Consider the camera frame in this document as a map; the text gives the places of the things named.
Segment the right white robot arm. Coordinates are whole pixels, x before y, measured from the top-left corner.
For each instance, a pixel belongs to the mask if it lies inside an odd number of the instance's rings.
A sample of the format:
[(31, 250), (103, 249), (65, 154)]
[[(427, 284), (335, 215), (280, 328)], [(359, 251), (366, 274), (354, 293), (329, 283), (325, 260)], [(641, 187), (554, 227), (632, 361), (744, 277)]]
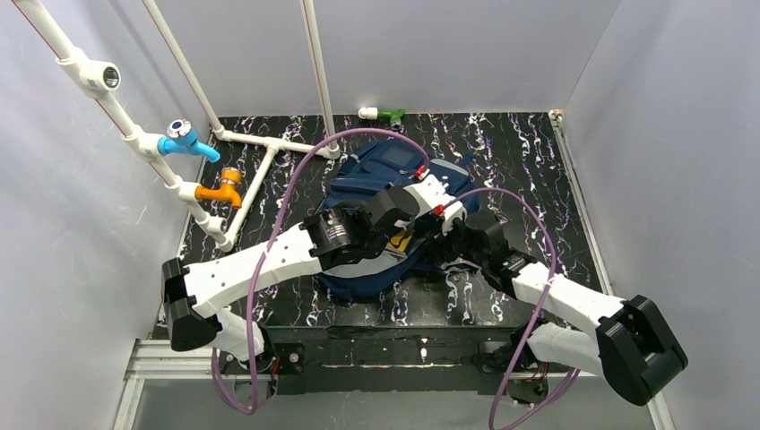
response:
[(643, 406), (688, 366), (688, 358), (659, 307), (638, 295), (605, 295), (510, 246), (498, 225), (470, 228), (457, 221), (430, 239), (442, 263), (473, 264), (493, 289), (540, 306), (564, 320), (526, 329), (527, 355), (603, 377), (624, 400)]

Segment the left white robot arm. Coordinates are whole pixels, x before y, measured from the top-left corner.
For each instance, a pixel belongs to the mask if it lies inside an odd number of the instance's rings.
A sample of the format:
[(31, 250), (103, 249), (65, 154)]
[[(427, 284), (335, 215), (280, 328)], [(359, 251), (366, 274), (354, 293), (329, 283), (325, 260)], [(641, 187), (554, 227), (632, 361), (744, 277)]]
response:
[(286, 280), (319, 276), (346, 296), (372, 296), (412, 265), (424, 216), (437, 193), (416, 185), (391, 187), (370, 200), (338, 202), (275, 238), (210, 262), (161, 265), (169, 345), (177, 352), (211, 346), (242, 361), (266, 350), (251, 317), (229, 310), (242, 297)]

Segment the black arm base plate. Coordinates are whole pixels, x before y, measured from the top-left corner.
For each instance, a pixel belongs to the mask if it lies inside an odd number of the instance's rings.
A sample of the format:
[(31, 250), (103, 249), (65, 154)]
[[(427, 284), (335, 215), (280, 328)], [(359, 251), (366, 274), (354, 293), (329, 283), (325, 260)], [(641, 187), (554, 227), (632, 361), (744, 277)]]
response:
[(514, 326), (272, 326), (256, 359), (272, 392), (474, 391), (493, 394), (509, 356), (480, 359)]

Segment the yellow notebook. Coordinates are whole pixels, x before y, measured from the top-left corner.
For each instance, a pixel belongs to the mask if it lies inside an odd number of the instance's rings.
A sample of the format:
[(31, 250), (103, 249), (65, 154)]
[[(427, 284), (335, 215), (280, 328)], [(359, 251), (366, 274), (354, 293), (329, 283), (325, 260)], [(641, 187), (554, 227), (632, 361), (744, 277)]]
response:
[(411, 235), (407, 235), (402, 231), (389, 240), (387, 248), (398, 253), (405, 253), (410, 241)]

